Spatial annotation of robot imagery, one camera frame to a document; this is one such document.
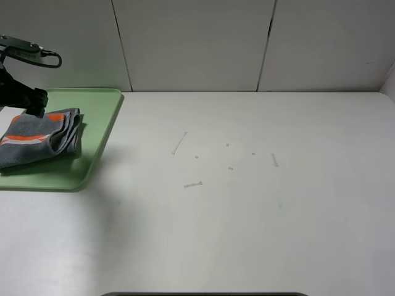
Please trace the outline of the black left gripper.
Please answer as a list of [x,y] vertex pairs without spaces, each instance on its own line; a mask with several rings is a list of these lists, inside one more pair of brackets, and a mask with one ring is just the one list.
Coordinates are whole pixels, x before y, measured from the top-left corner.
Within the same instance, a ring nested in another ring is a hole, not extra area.
[[1,63],[1,107],[25,109],[25,113],[43,118],[48,103],[48,93],[15,80]]

